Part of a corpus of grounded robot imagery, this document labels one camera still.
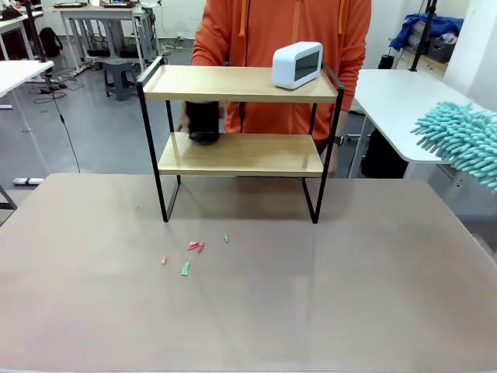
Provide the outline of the person's right hand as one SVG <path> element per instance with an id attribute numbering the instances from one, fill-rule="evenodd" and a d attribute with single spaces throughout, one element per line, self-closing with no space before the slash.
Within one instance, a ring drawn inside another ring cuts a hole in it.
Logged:
<path id="1" fill-rule="evenodd" d="M 189 133 L 189 115 L 187 113 L 187 102 L 182 102 L 180 115 L 179 115 L 179 124 L 176 128 L 178 132 L 185 131 Z"/>

